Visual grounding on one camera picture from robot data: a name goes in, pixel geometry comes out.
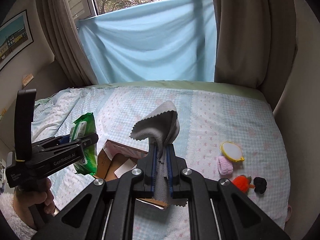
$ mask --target wall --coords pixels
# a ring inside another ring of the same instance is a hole
[[[22,88],[23,75],[32,73],[35,76],[43,66],[54,60],[40,25],[35,0],[17,0],[3,23],[25,9],[34,42],[19,52],[0,71],[0,112],[11,105],[17,91]]]
[[[298,52],[274,115],[286,147],[292,216],[285,231],[302,239],[320,212],[320,23],[305,0],[294,0]]]

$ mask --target green sheet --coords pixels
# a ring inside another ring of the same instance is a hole
[[[254,98],[254,99],[266,101],[263,94],[256,89],[224,84],[224,83],[214,83],[214,82],[159,80],[159,81],[137,81],[137,82],[94,85],[93,87],[119,87],[119,86],[204,90],[209,92],[217,92],[221,94]]]

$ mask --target orange fluffy ball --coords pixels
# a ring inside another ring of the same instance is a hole
[[[236,177],[232,183],[236,185],[236,187],[243,193],[246,193],[249,190],[249,180],[246,178],[246,176],[240,175]]]

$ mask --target hand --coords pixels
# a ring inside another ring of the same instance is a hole
[[[14,192],[13,197],[13,209],[20,217],[20,219],[29,227],[36,230],[35,223],[33,221],[31,212],[29,210],[29,207],[31,207],[34,204],[41,204],[44,202],[44,212],[47,214],[53,214],[55,211],[55,206],[53,202],[53,195],[50,190],[51,188],[51,181],[47,178],[46,179],[46,185],[47,185],[47,191],[46,192],[36,192],[36,191],[19,191],[16,190]]]

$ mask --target yellow round mirror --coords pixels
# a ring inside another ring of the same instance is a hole
[[[232,142],[224,142],[221,145],[221,151],[223,155],[232,162],[242,162],[244,158],[242,151],[238,145]]]

